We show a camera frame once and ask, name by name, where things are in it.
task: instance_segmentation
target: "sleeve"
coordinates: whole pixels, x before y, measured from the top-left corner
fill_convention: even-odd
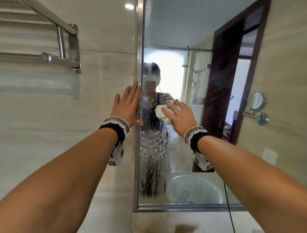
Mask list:
[[[168,100],[174,100],[174,98],[169,93],[161,93],[161,105],[164,105]]]

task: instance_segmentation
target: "ceiling light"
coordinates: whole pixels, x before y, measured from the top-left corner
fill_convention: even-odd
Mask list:
[[[128,9],[128,10],[133,10],[134,9],[134,5],[127,3],[125,5],[125,8]]]

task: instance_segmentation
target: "wristband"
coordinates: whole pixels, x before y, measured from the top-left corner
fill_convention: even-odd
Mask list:
[[[188,129],[185,133],[185,142],[191,147],[193,150],[193,160],[195,163],[203,170],[208,171],[212,168],[212,165],[208,162],[208,160],[201,154],[198,149],[197,143],[198,141],[204,137],[210,135],[207,130],[205,130],[202,126],[194,126]]]
[[[118,166],[121,163],[122,157],[124,155],[124,149],[122,143],[124,142],[125,138],[130,132],[129,123],[125,121],[123,118],[120,117],[110,117],[107,118],[101,127],[102,128],[111,128],[115,130],[117,133],[118,140],[116,142],[116,145],[112,151],[112,154],[109,159],[109,165],[111,166]]]

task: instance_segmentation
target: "forearm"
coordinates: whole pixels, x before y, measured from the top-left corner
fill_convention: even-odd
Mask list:
[[[307,191],[282,170],[211,136],[201,138],[198,148],[264,230],[272,232],[271,221],[307,220]]]
[[[101,129],[30,175],[0,202],[0,231],[76,232],[116,142]]]

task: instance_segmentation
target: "white sink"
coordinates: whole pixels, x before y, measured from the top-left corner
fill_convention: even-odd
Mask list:
[[[212,182],[192,175],[171,179],[166,186],[166,196],[171,204],[224,204],[226,197]]]

